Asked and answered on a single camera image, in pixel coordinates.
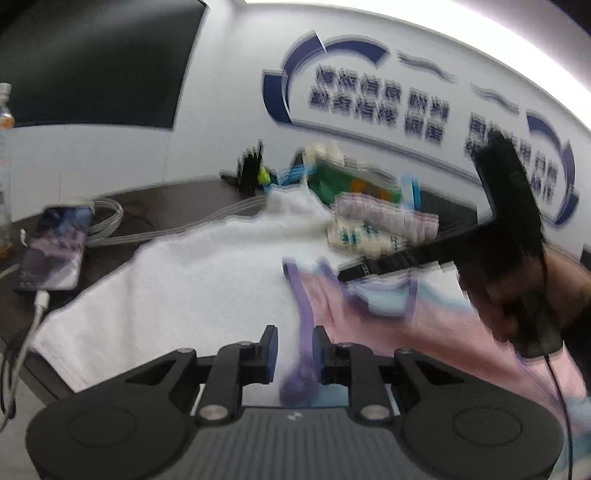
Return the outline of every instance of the black handle tool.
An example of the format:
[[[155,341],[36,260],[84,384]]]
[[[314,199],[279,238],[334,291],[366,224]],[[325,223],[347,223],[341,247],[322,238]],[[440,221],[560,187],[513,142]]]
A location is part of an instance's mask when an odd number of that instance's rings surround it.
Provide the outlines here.
[[[527,255],[540,259],[545,275],[540,211],[513,143],[492,131],[473,161],[491,205],[490,220],[476,227],[460,225],[426,245],[375,260],[364,258],[341,269],[339,280],[454,262],[462,276],[484,289],[486,283],[521,265]],[[505,313],[517,318],[518,331],[511,343],[524,358],[550,355],[562,348],[556,315],[543,288],[540,285],[504,307]]]

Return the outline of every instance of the hand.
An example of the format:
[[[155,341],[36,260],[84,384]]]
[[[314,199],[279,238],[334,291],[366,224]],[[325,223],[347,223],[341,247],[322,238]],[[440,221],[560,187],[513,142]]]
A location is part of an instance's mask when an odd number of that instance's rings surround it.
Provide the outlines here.
[[[556,313],[559,328],[563,330],[591,302],[591,274],[551,248],[545,249],[545,258],[548,268],[545,296]],[[519,268],[484,288],[470,285],[462,276],[459,283],[495,340],[506,342],[517,331],[517,320],[503,313],[503,305],[522,293],[541,288],[544,276],[540,260],[526,257]]]

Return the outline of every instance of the purple strap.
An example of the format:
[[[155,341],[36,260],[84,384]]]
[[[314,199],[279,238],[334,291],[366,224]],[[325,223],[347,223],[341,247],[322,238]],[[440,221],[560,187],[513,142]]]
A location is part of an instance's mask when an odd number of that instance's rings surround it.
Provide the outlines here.
[[[285,379],[279,398],[284,407],[302,407],[311,404],[319,389],[312,348],[314,315],[293,260],[283,260],[283,273],[293,289],[300,314],[300,362]]]

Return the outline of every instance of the black screen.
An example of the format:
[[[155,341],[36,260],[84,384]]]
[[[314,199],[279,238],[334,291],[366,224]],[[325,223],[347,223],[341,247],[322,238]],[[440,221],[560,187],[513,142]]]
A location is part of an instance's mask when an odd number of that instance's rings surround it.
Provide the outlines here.
[[[12,11],[0,22],[0,82],[12,84],[18,127],[173,127],[203,3],[36,0]]]

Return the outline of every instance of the metal screw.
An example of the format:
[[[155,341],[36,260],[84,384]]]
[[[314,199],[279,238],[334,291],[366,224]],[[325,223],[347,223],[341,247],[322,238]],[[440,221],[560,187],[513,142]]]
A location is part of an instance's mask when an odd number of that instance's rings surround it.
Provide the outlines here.
[[[206,405],[199,410],[199,415],[209,421],[223,420],[228,416],[228,409],[221,405]]]
[[[361,409],[361,415],[367,420],[384,420],[388,418],[390,412],[381,405],[367,405]]]

